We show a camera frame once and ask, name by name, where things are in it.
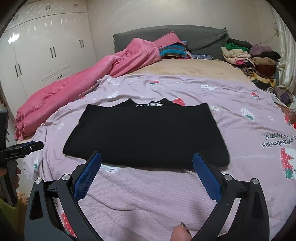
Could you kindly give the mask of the left hand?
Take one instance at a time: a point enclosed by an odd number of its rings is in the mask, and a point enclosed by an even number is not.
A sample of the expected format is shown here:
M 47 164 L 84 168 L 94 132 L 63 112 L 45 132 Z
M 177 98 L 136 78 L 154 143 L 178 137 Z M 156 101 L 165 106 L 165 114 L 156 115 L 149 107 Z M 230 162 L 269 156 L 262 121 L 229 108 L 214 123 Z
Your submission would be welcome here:
M 6 168 L 0 168 L 0 176 L 4 176 L 7 173 L 7 169 Z M 16 168 L 16 176 L 14 177 L 14 187 L 17 189 L 19 188 L 19 181 L 20 181 L 20 177 L 19 175 L 21 174 L 21 170 L 17 167 Z

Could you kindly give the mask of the right hand thumb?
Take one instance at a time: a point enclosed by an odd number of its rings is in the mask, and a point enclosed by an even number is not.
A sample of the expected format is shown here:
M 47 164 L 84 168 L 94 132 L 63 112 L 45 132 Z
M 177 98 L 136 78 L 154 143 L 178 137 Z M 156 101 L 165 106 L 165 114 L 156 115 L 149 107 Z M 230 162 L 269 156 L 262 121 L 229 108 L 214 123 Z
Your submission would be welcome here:
M 187 226 L 181 222 L 173 229 L 170 241 L 191 241 L 192 236 Z

